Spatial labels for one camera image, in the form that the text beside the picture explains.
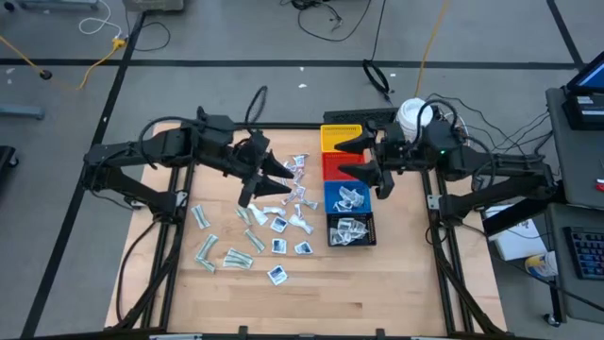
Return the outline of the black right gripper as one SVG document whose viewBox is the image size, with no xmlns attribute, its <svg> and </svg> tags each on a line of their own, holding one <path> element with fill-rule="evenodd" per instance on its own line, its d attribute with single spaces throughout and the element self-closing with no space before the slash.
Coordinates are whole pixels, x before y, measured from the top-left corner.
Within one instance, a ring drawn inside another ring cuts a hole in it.
<svg viewBox="0 0 604 340">
<path fill-rule="evenodd" d="M 375 187 L 377 198 L 386 199 L 394 188 L 393 173 L 402 175 L 405 171 L 423 171 L 426 160 L 406 140 L 398 123 L 386 125 L 381 131 L 383 136 L 379 138 L 377 123 L 370 120 L 360 136 L 340 142 L 334 148 L 351 154 L 363 154 L 365 149 L 369 149 L 369 162 L 341 164 L 338 169 L 367 186 Z"/>
</svg>

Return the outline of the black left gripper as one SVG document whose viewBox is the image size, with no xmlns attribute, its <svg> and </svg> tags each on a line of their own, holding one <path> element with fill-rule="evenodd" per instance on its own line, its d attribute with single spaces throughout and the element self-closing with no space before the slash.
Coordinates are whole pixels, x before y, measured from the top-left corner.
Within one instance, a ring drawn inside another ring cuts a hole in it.
<svg viewBox="0 0 604 340">
<path fill-rule="evenodd" d="M 232 176 L 242 181 L 243 188 L 238 198 L 238 205 L 246 208 L 252 196 L 272 196 L 289 194 L 292 189 L 267 176 L 258 179 L 258 173 L 283 179 L 292 179 L 294 173 L 280 163 L 273 151 L 266 153 L 269 140 L 261 130 L 252 130 L 247 138 L 235 144 L 228 144 L 225 149 L 225 176 Z"/>
</svg>

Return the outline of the red plastic bin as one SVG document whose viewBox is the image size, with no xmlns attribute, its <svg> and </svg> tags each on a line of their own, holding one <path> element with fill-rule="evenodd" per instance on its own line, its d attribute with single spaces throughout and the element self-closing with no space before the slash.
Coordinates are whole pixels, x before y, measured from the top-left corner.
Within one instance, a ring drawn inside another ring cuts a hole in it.
<svg viewBox="0 0 604 340">
<path fill-rule="evenodd" d="M 365 163 L 363 155 L 344 152 L 329 152 L 322 154 L 322 171 L 324 181 L 355 180 L 355 178 L 343 173 L 339 166 L 343 164 Z"/>
</svg>

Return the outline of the yellow plastic bin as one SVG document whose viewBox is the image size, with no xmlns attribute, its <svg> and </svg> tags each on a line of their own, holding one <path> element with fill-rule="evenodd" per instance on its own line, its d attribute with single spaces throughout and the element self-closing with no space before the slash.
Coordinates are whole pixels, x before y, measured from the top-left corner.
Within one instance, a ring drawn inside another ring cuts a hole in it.
<svg viewBox="0 0 604 340">
<path fill-rule="evenodd" d="M 322 125 L 320 127 L 321 150 L 323 153 L 337 153 L 336 144 L 361 136 L 361 125 Z"/>
</svg>

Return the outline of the black power strip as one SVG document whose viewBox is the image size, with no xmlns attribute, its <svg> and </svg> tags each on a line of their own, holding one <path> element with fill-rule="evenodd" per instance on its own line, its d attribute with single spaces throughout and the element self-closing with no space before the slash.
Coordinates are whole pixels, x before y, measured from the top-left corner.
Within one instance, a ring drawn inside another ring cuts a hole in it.
<svg viewBox="0 0 604 340">
<path fill-rule="evenodd" d="M 377 126 L 393 122 L 397 113 L 396 108 L 366 109 L 366 110 L 332 110 L 323 115 L 326 124 L 361 124 L 374 121 Z"/>
</svg>

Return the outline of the blue plastic bin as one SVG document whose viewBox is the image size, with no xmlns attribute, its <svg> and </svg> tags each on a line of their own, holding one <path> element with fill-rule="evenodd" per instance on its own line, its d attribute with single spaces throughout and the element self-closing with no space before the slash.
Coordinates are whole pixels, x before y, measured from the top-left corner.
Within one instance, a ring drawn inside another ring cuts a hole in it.
<svg viewBox="0 0 604 340">
<path fill-rule="evenodd" d="M 346 213 L 370 213 L 372 211 L 369 188 L 364 183 L 360 181 L 326 181 L 324 183 L 324 203 L 327 213 L 343 213 L 337 212 L 334 209 L 334 204 L 336 202 L 343 202 L 341 196 L 339 195 L 339 189 L 342 186 L 350 191 L 356 190 L 359 194 L 364 195 L 364 203 L 358 208 L 351 206 L 351 212 Z"/>
</svg>

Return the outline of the white-lidded plastic jar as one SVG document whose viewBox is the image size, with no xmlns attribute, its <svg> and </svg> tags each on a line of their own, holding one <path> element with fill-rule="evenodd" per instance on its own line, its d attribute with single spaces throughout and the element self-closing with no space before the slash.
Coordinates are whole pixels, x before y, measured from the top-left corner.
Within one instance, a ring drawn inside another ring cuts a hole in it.
<svg viewBox="0 0 604 340">
<path fill-rule="evenodd" d="M 421 107 L 426 103 L 425 100 L 414 97 L 402 103 L 397 111 L 395 121 L 400 125 L 405 138 L 412 142 L 419 128 L 417 127 L 417 116 Z"/>
</svg>

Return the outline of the black plastic bin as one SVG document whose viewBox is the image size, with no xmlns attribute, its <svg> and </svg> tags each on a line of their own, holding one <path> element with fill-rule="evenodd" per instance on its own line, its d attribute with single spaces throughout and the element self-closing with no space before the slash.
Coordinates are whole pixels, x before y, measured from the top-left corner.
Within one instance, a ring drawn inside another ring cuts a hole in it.
<svg viewBox="0 0 604 340">
<path fill-rule="evenodd" d="M 354 218 L 357 221 L 362 222 L 368 229 L 367 234 L 362 238 L 358 239 L 347 246 L 335 246 L 335 247 L 369 247 L 377 244 L 376 230 L 374 216 L 371 212 L 369 213 L 328 213 L 327 214 L 327 240 L 329 244 L 329 230 L 337 229 L 338 221 L 340 218 Z"/>
</svg>

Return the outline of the yellow blue labelled jar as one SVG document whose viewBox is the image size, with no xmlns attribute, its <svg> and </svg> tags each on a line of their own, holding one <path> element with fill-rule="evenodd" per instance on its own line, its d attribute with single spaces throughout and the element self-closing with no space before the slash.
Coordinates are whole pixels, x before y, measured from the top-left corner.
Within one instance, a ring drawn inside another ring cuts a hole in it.
<svg viewBox="0 0 604 340">
<path fill-rule="evenodd" d="M 559 274 L 555 251 L 528 257 L 524 265 L 526 271 L 534 277 L 550 278 Z"/>
</svg>

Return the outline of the grey box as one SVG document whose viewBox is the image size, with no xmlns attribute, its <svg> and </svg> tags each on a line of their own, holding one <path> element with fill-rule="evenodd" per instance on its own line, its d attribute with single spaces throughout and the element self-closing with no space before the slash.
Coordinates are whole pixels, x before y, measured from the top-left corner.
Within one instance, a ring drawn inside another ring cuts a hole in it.
<svg viewBox="0 0 604 340">
<path fill-rule="evenodd" d="M 143 12 L 148 10 L 181 11 L 185 0 L 122 0 L 126 10 Z"/>
</svg>

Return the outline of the black box white labels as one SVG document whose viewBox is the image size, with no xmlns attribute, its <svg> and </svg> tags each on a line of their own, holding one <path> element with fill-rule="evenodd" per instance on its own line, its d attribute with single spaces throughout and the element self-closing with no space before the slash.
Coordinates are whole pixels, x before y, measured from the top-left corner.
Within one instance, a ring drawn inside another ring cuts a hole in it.
<svg viewBox="0 0 604 340">
<path fill-rule="evenodd" d="M 562 109 L 573 130 L 604 130 L 604 93 L 567 92 Z"/>
</svg>

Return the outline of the black keyboard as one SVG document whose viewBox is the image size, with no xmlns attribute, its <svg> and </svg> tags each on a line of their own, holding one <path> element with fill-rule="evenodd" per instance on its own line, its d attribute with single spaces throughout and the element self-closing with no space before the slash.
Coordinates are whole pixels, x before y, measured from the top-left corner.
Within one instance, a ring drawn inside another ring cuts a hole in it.
<svg viewBox="0 0 604 340">
<path fill-rule="evenodd" d="M 581 280 L 604 281 L 604 229 L 562 229 L 573 267 Z"/>
</svg>

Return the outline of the grey desk with keyboard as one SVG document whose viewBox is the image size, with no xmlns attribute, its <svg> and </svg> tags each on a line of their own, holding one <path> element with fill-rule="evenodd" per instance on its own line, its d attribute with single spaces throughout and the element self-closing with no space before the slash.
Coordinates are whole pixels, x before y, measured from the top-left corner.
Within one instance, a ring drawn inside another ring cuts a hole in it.
<svg viewBox="0 0 604 340">
<path fill-rule="evenodd" d="M 581 280 L 577 276 L 562 231 L 564 227 L 604 229 L 604 212 L 551 203 L 546 208 L 545 221 L 556 252 L 565 314 L 604 324 L 604 280 Z"/>
</svg>

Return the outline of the black wheeled base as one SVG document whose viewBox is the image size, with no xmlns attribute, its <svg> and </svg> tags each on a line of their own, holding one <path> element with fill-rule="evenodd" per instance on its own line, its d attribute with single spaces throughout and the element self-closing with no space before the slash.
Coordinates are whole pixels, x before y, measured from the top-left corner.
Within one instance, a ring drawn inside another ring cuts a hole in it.
<svg viewBox="0 0 604 340">
<path fill-rule="evenodd" d="M 19 159 L 16 156 L 16 149 L 9 145 L 0 145 L 0 178 L 18 164 Z"/>
</svg>

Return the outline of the grey metal base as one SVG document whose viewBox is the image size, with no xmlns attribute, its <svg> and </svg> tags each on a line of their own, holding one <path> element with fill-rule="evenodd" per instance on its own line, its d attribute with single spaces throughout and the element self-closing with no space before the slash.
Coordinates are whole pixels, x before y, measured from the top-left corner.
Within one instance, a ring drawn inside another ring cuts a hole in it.
<svg viewBox="0 0 604 340">
<path fill-rule="evenodd" d="M 21 9 L 53 7 L 97 10 L 100 0 L 13 0 Z"/>
</svg>

